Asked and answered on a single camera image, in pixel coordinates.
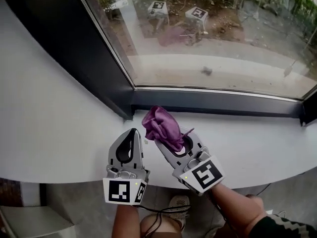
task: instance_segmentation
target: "window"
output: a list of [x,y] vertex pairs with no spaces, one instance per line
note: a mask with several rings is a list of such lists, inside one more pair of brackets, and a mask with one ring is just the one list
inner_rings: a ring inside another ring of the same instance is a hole
[[314,0],[6,0],[125,119],[136,109],[317,118]]
[[303,99],[317,83],[312,0],[97,0],[135,86]]

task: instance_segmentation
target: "knee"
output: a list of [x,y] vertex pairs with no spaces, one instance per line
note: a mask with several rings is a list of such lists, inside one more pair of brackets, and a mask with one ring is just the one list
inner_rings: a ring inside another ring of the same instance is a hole
[[254,202],[256,202],[257,205],[259,205],[261,207],[262,210],[264,210],[264,203],[263,200],[255,195],[246,195],[246,197],[248,197],[249,199],[252,199]]
[[153,223],[156,220],[156,215],[148,215],[146,216],[141,222],[140,222],[140,228],[141,228],[141,232],[146,232],[150,226],[153,225]]
[[161,221],[156,221],[155,223],[156,219],[156,215],[148,215],[141,221],[140,230],[142,235],[145,232],[151,232],[153,230],[156,230],[158,233],[180,233],[180,226],[174,219],[162,216]]

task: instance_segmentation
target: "forearm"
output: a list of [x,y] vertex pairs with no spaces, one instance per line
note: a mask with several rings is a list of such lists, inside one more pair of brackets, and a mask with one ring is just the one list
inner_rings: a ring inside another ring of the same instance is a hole
[[266,216],[265,211],[254,200],[222,184],[214,186],[210,192],[230,225],[242,234],[248,235],[254,225]]
[[118,205],[115,215],[112,238],[140,238],[140,219],[136,207]]

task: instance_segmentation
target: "black cable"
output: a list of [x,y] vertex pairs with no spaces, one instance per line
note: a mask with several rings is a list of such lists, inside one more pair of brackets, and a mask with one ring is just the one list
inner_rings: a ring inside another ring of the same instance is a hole
[[269,183],[263,190],[261,190],[261,192],[259,192],[256,196],[259,196],[260,194],[262,194],[272,183]]
[[[149,238],[151,238],[152,234],[155,233],[155,231],[161,226],[162,224],[162,213],[184,213],[184,212],[187,212],[191,206],[190,205],[183,205],[183,206],[174,206],[174,207],[168,207],[168,208],[164,208],[162,210],[154,210],[154,209],[151,209],[151,208],[148,208],[148,207],[145,207],[145,206],[142,206],[142,205],[135,205],[135,207],[137,208],[143,208],[145,210],[148,210],[148,211],[151,211],[151,212],[156,212],[157,213],[157,217],[154,221],[154,223],[146,230],[143,238],[145,238],[147,235],[150,234]],[[185,210],[178,210],[178,211],[167,211],[167,210],[172,210],[172,209],[179,209],[179,208],[184,208],[186,207]],[[156,222],[158,221],[158,218],[159,218],[159,224],[158,226],[151,232],[149,232],[149,230],[156,224]]]
[[[145,210],[148,210],[148,211],[151,211],[151,212],[156,212],[156,213],[184,213],[184,212],[187,212],[191,208],[190,205],[168,207],[168,208],[165,208],[163,210],[154,210],[154,209],[142,206],[142,205],[135,205],[134,207],[143,208]],[[178,211],[166,211],[166,210],[178,209],[178,208],[183,208],[183,207],[188,207],[188,209],[186,209],[186,210],[178,210]]]

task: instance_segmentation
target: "white shoe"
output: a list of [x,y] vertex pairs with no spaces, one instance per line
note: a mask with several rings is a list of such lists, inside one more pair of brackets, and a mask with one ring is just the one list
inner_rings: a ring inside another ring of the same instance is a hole
[[213,237],[216,235],[218,229],[219,229],[219,228],[222,228],[222,227],[223,227],[223,226],[217,226],[217,227],[214,227],[214,228],[210,229],[210,230],[205,234],[205,238],[213,238]]
[[[174,196],[171,199],[171,201],[169,202],[168,207],[179,207],[179,208],[166,210],[166,212],[189,209],[189,207],[186,207],[185,205],[190,205],[190,201],[189,201],[188,196]],[[186,224],[186,218],[189,216],[188,210],[186,212],[182,212],[182,213],[165,213],[164,215],[180,222],[181,223],[181,231],[184,230],[185,224]]]

